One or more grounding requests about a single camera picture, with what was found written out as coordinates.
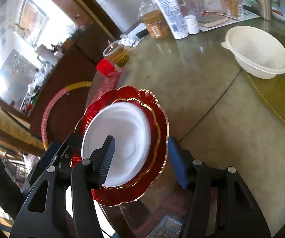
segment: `white lotion bottle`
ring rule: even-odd
[[[177,0],[152,0],[157,4],[175,39],[189,35]]]

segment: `clear plastic bottle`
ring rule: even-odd
[[[228,6],[228,14],[234,17],[238,17],[238,4],[237,0],[226,0]]]
[[[242,5],[242,0],[236,0],[236,2],[237,2],[238,18],[242,19],[245,16],[243,5]]]

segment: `bottle label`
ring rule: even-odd
[[[162,36],[158,25],[148,27],[148,30],[151,30],[154,33],[155,37],[161,37]]]
[[[176,0],[158,0],[173,32],[186,32],[186,25]]]

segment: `red decorative plate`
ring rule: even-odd
[[[118,90],[109,90],[100,99],[91,104],[84,117],[75,127],[75,132],[84,136],[89,123],[104,107],[127,101],[139,106],[146,114],[151,130],[151,145],[147,160],[140,172],[128,183],[121,187],[92,190],[95,200],[104,206],[116,206],[121,203],[139,199],[158,178],[167,160],[167,141],[169,123],[167,115],[160,107],[156,97],[148,90],[137,90],[132,86],[124,86]]]

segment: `screw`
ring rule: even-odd
[[[88,158],[82,160],[82,165],[89,165],[91,161]]]
[[[55,171],[55,166],[50,166],[50,167],[47,169],[47,171],[48,171],[49,173],[53,173],[53,172]]]
[[[230,173],[235,173],[236,172],[236,169],[232,166],[230,166],[229,168],[227,168],[227,170],[230,172]]]
[[[195,159],[195,160],[193,160],[193,164],[196,166],[200,166],[200,165],[202,165],[202,161],[199,159]]]

